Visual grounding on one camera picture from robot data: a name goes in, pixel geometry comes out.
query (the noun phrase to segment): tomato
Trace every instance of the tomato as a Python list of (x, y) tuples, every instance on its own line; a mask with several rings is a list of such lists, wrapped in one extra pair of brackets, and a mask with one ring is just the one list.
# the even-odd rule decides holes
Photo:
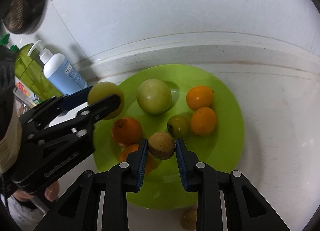
[(92, 87), (88, 94), (88, 104), (91, 105), (94, 102), (97, 102), (111, 94), (118, 95), (120, 97), (121, 103), (117, 110), (110, 113), (104, 119), (112, 119), (120, 115), (121, 111), (124, 108), (124, 94), (122, 90), (114, 83), (111, 82), (100, 82)]
[(172, 103), (170, 88), (161, 80), (148, 79), (138, 88), (137, 102), (146, 113), (162, 114)]
[(181, 138), (189, 133), (190, 124), (184, 116), (174, 115), (167, 122), (167, 129), (172, 137)]

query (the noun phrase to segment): black cable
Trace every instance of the black cable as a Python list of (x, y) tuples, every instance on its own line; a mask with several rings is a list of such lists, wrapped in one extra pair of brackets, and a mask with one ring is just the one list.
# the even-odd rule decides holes
[(3, 187), (4, 205), (5, 205), (8, 213), (10, 214), (9, 205), (8, 205), (8, 199), (7, 199), (7, 196), (6, 196), (6, 188), (5, 188), (5, 185), (4, 185), (4, 177), (3, 177), (3, 174), (1, 174), (1, 180), (2, 180), (2, 187)]

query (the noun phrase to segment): small green tomato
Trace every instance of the small green tomato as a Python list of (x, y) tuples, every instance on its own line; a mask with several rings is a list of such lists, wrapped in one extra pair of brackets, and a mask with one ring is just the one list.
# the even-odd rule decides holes
[(184, 116), (174, 115), (167, 122), (167, 129), (172, 137), (181, 138), (189, 133), (190, 124)]

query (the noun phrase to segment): white bottle cap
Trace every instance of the white bottle cap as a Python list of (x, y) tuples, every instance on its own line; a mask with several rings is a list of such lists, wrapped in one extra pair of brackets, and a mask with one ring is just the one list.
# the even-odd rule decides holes
[(42, 49), (40, 46), (38, 46), (38, 44), (41, 42), (41, 40), (36, 41), (35, 44), (32, 45), (32, 47), (30, 48), (29, 52), (28, 52), (28, 56), (31, 55), (31, 53), (33, 52), (33, 50), (35, 48), (37, 48), (40, 51), (40, 60), (46, 64), (46, 62), (48, 60), (50, 60), (50, 58), (53, 56), (52, 52), (50, 52), (47, 48)]

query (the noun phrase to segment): bottle label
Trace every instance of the bottle label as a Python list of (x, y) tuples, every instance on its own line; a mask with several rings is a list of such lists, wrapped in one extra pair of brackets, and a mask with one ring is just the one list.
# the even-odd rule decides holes
[(81, 77), (81, 75), (73, 68), (69, 61), (64, 64), (65, 73), (81, 88), (88, 87), (88, 83)]

